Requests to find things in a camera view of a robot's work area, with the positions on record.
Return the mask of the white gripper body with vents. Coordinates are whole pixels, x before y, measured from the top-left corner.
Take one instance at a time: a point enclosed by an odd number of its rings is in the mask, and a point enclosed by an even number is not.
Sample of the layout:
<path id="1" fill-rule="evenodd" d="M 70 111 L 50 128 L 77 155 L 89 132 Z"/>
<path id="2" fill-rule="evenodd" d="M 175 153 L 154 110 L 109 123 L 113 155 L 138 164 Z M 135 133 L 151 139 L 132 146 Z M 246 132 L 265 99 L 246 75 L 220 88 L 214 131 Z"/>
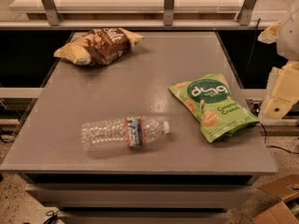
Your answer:
<path id="1" fill-rule="evenodd" d="M 273 67 L 267 81 L 261 114 L 282 119 L 299 102 L 299 62 L 288 61 L 282 68 Z"/>

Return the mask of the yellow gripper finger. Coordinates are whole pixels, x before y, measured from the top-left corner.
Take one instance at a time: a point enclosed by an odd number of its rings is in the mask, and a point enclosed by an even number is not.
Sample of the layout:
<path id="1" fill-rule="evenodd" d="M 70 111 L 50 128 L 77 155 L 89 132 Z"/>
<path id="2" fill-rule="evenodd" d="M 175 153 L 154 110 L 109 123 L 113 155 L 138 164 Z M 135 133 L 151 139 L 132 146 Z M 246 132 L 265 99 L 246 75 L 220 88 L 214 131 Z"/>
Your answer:
<path id="1" fill-rule="evenodd" d="M 280 26 L 280 21 L 276 21 L 272 25 L 268 26 L 264 31 L 262 31 L 258 40 L 265 44 L 272 44 L 278 41 L 278 28 Z"/>

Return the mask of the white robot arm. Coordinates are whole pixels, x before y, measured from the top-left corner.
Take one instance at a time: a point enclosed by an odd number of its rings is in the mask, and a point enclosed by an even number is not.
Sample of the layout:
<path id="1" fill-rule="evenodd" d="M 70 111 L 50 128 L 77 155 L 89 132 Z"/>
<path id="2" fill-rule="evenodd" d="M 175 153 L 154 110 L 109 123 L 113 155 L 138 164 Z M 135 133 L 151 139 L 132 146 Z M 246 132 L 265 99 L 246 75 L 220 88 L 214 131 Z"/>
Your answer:
<path id="1" fill-rule="evenodd" d="M 280 21 L 267 27 L 258 37 L 265 44 L 277 44 L 279 56 L 287 59 L 281 68 L 269 73 L 261 116 L 282 119 L 299 101 L 299 1 Z"/>

